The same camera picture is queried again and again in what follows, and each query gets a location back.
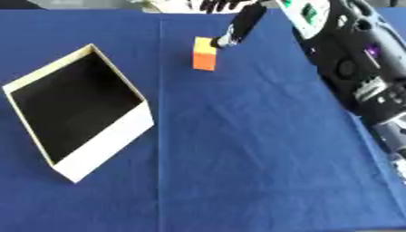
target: open box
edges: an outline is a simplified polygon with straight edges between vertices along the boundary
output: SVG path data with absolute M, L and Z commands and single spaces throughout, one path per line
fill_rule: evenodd
M 3 89 L 48 164 L 75 183 L 153 125 L 147 100 L 94 44 Z

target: orange block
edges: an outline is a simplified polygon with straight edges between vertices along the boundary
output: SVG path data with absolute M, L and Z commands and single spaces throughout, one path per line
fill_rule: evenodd
M 208 53 L 193 53 L 193 68 L 207 71 L 215 71 L 216 56 Z
M 217 49 L 210 46 L 210 38 L 196 37 L 193 47 L 193 68 L 214 71 Z

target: table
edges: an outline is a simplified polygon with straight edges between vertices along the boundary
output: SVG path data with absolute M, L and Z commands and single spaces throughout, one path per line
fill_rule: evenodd
M 404 9 L 382 13 L 406 36 Z M 0 101 L 2 231 L 328 231 L 406 227 L 406 188 L 318 80 L 278 10 L 191 69 L 231 15 L 3 11 L 3 85 L 88 43 L 150 101 L 156 126 L 77 185 Z

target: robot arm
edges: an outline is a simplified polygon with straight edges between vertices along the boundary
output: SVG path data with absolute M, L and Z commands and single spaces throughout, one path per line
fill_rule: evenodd
M 406 158 L 406 43 L 363 0 L 276 0 L 321 79 L 342 106 L 360 117 L 378 143 Z M 212 40 L 223 48 L 244 40 L 266 10 L 246 6 L 227 33 Z

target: purple light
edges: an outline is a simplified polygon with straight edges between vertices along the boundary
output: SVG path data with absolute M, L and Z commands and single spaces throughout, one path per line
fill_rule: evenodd
M 376 59 L 381 54 L 381 49 L 377 45 L 371 45 L 367 47 L 366 52 Z

